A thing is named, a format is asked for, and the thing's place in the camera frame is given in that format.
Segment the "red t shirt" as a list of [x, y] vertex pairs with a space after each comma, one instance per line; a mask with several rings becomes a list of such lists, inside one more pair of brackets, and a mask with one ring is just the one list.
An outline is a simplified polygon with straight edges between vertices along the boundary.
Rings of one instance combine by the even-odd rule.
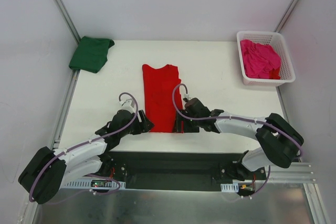
[[151, 132], [172, 133], [176, 117], [173, 105], [173, 89], [181, 83], [177, 66], [165, 65], [162, 68], [142, 66], [145, 113], [154, 124]]

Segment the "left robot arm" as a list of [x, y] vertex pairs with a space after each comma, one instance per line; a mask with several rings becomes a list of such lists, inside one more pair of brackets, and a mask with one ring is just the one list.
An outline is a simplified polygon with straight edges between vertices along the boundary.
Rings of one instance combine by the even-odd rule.
[[29, 201], [44, 204], [61, 186], [82, 176], [110, 176], [113, 164], [109, 151], [119, 145], [123, 137], [147, 133], [153, 127], [144, 111], [119, 110], [111, 121], [82, 143], [63, 149], [40, 148], [18, 182], [29, 193]]

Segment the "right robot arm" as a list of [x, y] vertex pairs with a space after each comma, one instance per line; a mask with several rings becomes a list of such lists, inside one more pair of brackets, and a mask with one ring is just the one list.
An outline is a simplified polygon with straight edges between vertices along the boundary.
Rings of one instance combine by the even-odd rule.
[[224, 169], [232, 179], [246, 180], [256, 170], [270, 165], [289, 168], [303, 153], [303, 137], [277, 113], [265, 118], [244, 117], [219, 109], [211, 111], [198, 98], [184, 101], [184, 109], [176, 112], [192, 126], [206, 132], [247, 137], [259, 143], [259, 148], [243, 152], [236, 162]]

